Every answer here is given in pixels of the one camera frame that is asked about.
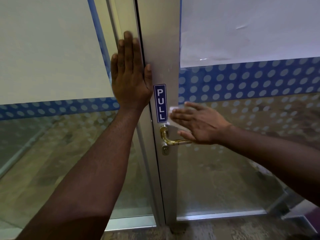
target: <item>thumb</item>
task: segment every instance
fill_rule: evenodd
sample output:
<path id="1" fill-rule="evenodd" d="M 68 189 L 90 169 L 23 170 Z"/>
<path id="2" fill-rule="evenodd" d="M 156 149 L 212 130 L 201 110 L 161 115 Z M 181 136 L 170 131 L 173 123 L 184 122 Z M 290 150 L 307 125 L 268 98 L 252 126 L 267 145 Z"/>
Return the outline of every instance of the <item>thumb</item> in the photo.
<path id="1" fill-rule="evenodd" d="M 146 67 L 144 68 L 144 82 L 146 83 L 146 87 L 150 91 L 153 91 L 153 87 L 152 87 L 152 71 L 151 71 L 151 65 L 150 64 L 147 64 Z"/>
<path id="2" fill-rule="evenodd" d="M 193 142 L 196 141 L 196 138 L 190 132 L 180 130 L 180 131 L 178 131 L 178 135 L 182 136 L 184 139 L 187 139 L 187 140 L 190 140 Z"/>

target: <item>door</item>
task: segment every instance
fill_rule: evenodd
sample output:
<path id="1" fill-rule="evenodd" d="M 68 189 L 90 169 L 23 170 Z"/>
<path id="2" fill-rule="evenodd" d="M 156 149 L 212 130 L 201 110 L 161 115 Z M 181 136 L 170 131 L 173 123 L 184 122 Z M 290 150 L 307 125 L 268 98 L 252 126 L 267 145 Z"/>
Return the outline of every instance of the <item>door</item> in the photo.
<path id="1" fill-rule="evenodd" d="M 110 57 L 123 32 L 137 37 L 138 29 L 133 0 L 1 0 L 0 6 L 0 26 L 10 36 L 0 46 L 0 239 L 8 239 L 116 116 Z M 164 223 L 146 107 L 106 230 Z"/>

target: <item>polka dot pattern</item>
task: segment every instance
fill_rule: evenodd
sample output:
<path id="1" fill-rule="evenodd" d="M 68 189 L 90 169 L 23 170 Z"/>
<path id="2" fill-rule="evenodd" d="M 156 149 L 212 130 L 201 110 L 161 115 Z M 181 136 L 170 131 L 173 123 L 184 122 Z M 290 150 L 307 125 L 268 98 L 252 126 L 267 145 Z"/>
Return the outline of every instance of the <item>polka dot pattern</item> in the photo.
<path id="1" fill-rule="evenodd" d="M 208 89 L 208 87 L 203 86 L 201 91 L 208 91 Z M 182 99 L 184 99 L 183 96 L 179 98 L 179 102 L 183 103 L 184 100 Z M 0 121 L 17 118 L 61 116 L 85 112 L 92 113 L 110 111 L 118 110 L 119 107 L 120 106 L 114 97 L 5 104 L 0 105 Z"/>
<path id="2" fill-rule="evenodd" d="M 320 92 L 320 57 L 184 68 L 179 104 Z"/>

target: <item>brass door handle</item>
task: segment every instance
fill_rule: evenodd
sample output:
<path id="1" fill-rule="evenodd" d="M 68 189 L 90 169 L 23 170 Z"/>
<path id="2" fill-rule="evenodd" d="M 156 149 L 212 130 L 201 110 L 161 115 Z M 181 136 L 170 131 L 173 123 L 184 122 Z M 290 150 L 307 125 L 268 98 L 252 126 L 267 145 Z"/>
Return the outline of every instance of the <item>brass door handle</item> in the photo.
<path id="1" fill-rule="evenodd" d="M 165 124 L 160 127 L 161 138 L 166 144 L 176 146 L 176 145 L 184 145 L 184 144 L 191 144 L 192 143 L 192 141 L 189 141 L 187 139 L 170 140 L 168 138 L 169 137 L 168 130 L 169 129 Z"/>

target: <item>glass door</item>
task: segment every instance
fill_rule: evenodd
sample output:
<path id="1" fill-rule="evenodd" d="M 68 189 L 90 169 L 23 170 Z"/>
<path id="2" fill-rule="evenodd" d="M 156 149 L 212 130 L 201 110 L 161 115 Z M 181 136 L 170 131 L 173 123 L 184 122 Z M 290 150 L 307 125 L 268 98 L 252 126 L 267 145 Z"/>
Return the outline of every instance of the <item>glass door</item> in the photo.
<path id="1" fill-rule="evenodd" d="M 134 0 L 1 0 L 0 238 L 15 238 L 116 116 L 110 57 Z M 162 225 L 147 107 L 106 230 Z"/>
<path id="2" fill-rule="evenodd" d="M 203 35 L 202 25 L 214 20 L 197 12 L 197 6 L 209 14 L 212 2 L 138 0 L 144 56 L 153 66 L 154 85 L 166 85 L 167 111 L 197 102 L 241 128 L 317 147 L 320 58 L 246 57 L 236 63 L 211 57 L 216 47 L 204 46 L 211 37 Z M 194 26 L 187 30 L 186 23 Z M 156 119 L 154 101 L 151 110 L 167 224 L 266 214 L 286 197 L 287 186 L 270 171 L 223 146 L 165 146 L 160 128 L 166 122 Z M 177 129 L 167 127 L 170 139 L 179 139 Z"/>

